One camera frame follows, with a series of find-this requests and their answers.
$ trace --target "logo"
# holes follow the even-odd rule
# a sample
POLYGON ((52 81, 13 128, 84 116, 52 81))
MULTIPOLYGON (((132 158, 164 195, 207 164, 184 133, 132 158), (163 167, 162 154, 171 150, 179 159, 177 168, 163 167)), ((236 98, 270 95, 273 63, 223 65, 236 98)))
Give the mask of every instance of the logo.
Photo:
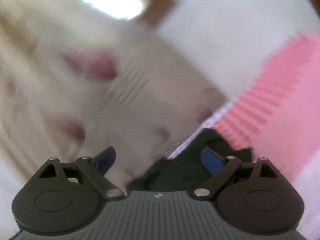
POLYGON ((162 195, 161 193, 158 193, 158 194, 155 194, 155 197, 156 197, 156 198, 162 198, 163 195, 162 195))

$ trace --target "pink towel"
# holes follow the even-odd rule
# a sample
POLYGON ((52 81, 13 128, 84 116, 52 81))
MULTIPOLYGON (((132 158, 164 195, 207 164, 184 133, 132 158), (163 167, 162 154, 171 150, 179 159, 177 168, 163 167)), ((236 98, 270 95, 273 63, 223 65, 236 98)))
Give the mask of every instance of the pink towel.
POLYGON ((292 182, 320 146, 320 36, 290 40, 213 128, 292 182))

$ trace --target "silver screw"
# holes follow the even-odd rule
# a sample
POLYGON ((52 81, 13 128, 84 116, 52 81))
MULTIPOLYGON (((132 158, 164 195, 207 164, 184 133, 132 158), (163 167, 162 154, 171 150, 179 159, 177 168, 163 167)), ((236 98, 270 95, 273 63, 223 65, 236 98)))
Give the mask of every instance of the silver screw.
POLYGON ((206 188, 198 188, 195 190, 195 195, 198 197, 206 197, 210 194, 210 191, 206 188))
POLYGON ((119 190, 118 188, 109 189, 107 191, 107 196, 108 197, 120 197, 121 195, 122 195, 122 191, 119 190))

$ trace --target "pink cloth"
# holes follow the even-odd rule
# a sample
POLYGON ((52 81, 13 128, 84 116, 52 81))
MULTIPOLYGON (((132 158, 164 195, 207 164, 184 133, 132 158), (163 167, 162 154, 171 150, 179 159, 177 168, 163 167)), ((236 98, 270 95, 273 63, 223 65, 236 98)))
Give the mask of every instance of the pink cloth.
POLYGON ((290 40, 213 128, 292 182, 320 146, 320 36, 290 40))

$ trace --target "dark green cloth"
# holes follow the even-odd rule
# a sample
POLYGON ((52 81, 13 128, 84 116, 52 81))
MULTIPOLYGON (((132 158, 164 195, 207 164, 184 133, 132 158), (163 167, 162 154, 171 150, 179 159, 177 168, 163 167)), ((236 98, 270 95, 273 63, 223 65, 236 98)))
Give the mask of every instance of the dark green cloth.
POLYGON ((252 161, 250 149, 234 151, 216 131, 204 129, 175 159, 158 161, 144 176, 133 181, 128 190, 180 191, 196 188, 211 177, 201 163, 204 147, 222 157, 235 156, 243 162, 252 161))

